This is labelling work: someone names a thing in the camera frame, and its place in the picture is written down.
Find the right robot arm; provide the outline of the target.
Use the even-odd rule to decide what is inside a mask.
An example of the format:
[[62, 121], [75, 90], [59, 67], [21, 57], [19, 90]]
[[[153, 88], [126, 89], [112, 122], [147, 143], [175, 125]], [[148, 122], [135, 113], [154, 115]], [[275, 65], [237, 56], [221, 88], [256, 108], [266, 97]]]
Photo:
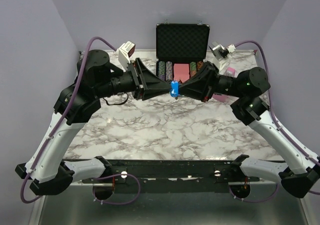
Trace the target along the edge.
[[268, 75], [260, 67], [232, 77], [219, 74], [214, 64], [205, 62], [196, 75], [177, 85], [177, 92], [204, 103], [214, 94], [236, 97], [230, 106], [235, 117], [260, 134], [284, 163], [240, 155], [232, 162], [230, 176], [236, 181], [257, 177], [280, 183], [290, 195], [301, 199], [320, 178], [320, 157], [295, 138], [260, 98], [270, 87]]

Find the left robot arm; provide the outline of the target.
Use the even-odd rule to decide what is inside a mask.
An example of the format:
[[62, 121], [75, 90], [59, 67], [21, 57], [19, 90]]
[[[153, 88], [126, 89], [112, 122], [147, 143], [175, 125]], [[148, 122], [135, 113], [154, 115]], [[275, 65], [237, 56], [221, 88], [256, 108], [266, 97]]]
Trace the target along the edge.
[[149, 71], [137, 58], [123, 71], [111, 63], [107, 52], [94, 49], [77, 63], [75, 82], [61, 91], [41, 145], [27, 162], [16, 166], [16, 173], [30, 181], [37, 196], [58, 195], [73, 182], [97, 179], [104, 183], [113, 172], [103, 157], [63, 161], [71, 142], [101, 108], [101, 99], [132, 93], [137, 100], [148, 100], [170, 91], [170, 84]]

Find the blue key tag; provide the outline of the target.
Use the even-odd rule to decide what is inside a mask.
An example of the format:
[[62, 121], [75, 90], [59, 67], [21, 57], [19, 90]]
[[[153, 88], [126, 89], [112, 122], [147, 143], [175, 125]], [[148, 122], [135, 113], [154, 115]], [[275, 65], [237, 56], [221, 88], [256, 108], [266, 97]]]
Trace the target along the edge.
[[170, 96], [173, 98], [177, 98], [179, 96], [179, 82], [177, 80], [173, 80], [170, 83]]

